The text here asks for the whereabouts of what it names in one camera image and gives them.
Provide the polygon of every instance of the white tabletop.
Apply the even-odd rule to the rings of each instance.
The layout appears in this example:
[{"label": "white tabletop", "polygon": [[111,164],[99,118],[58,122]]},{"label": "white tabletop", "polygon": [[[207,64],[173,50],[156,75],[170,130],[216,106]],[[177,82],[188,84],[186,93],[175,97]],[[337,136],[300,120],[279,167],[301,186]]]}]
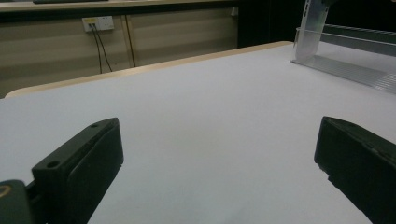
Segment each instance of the white tabletop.
[{"label": "white tabletop", "polygon": [[125,162],[91,223],[370,223],[314,163],[320,120],[396,142],[396,95],[290,63],[292,46],[0,101],[0,179],[101,119]]}]

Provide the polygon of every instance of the table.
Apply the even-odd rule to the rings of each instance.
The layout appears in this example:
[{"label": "table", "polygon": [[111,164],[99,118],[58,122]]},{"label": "table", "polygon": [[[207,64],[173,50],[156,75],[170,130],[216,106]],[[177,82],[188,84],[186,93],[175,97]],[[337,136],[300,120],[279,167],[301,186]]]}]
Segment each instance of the table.
[{"label": "table", "polygon": [[370,223],[313,157],[323,116],[396,142],[396,96],[290,63],[292,45],[0,100],[0,179],[120,119],[91,223]]}]

